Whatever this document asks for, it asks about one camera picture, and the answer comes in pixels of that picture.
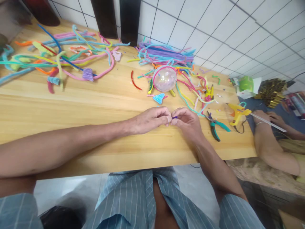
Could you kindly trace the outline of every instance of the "blue triangle piece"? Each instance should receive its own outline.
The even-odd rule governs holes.
[[[165,94],[164,93],[161,93],[161,94],[158,94],[158,95],[155,95],[153,97],[153,100],[155,100],[158,104],[162,104],[162,101],[163,101],[163,98],[164,98]]]

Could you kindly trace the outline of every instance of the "wooden tabletop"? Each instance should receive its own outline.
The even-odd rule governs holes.
[[[52,34],[69,32],[72,23],[62,20],[57,27],[45,27]],[[46,41],[50,37],[37,25],[26,26],[15,40],[22,42],[28,40]],[[27,47],[19,47],[12,42],[15,53],[31,53]],[[148,72],[152,65],[140,66],[137,61],[127,63],[129,59],[137,56],[135,48],[120,46],[122,52],[121,61],[115,63],[114,68],[95,82],[78,81],[70,77],[65,78],[65,88],[61,91],[55,86],[55,94],[50,94],[47,89],[47,76],[35,70],[20,76],[9,83],[0,86],[0,143],[9,142],[21,137],[39,132],[82,126],[87,124],[105,124],[131,118],[150,107],[158,104],[147,97],[148,80],[137,79],[141,73]],[[88,67],[95,73],[100,73],[109,67],[107,57],[92,62]],[[64,67],[69,72],[81,76],[71,67]],[[136,84],[142,88],[140,91],[131,82],[131,71],[134,71]],[[0,77],[10,72],[1,67]],[[215,74],[221,78],[212,78]],[[226,132],[216,126],[217,134],[221,142],[217,142],[210,131],[209,122],[200,118],[202,131],[206,138],[214,146],[216,152],[223,160],[254,157],[253,134],[248,123],[245,125],[245,133],[237,133],[229,122],[233,119],[233,112],[225,103],[238,104],[238,98],[233,88],[227,81],[227,76],[208,72],[206,74],[209,85],[214,84],[215,98],[219,102],[209,104],[206,110],[212,112],[213,118],[226,124],[232,131]],[[198,79],[192,77],[194,84]],[[186,86],[179,84],[181,91],[191,100],[196,97]],[[176,97],[166,92],[168,98],[164,99],[163,106],[170,111],[178,107],[186,106],[179,97],[177,89]],[[161,126],[147,134],[124,137],[101,145],[90,152],[85,152],[62,167],[43,173],[40,179],[68,177],[96,173],[107,173],[125,170],[138,170],[172,165],[196,163],[197,158],[184,141],[181,132],[175,126]]]

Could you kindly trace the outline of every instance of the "striped shirt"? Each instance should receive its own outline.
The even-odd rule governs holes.
[[[96,209],[83,228],[154,228],[156,202],[153,177],[180,228],[264,228],[248,202],[227,194],[220,204],[216,226],[189,198],[180,192],[173,167],[111,173]],[[31,194],[0,199],[0,228],[43,229]]]

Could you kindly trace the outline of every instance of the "iridescent ball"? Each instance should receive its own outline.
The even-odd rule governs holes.
[[[158,91],[172,90],[177,82],[177,73],[172,67],[162,66],[156,69],[153,76],[153,85]]]

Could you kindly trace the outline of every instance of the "pliers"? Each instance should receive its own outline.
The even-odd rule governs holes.
[[[205,116],[205,117],[210,121],[210,127],[211,127],[212,135],[213,135],[213,137],[215,138],[216,141],[220,142],[220,138],[218,137],[218,135],[216,133],[215,124],[219,125],[223,129],[225,129],[227,132],[230,132],[231,130],[225,124],[223,124],[222,122],[218,122],[218,121],[214,120],[211,116],[212,114],[209,113],[208,111],[207,111],[207,114],[208,114],[208,116]]]

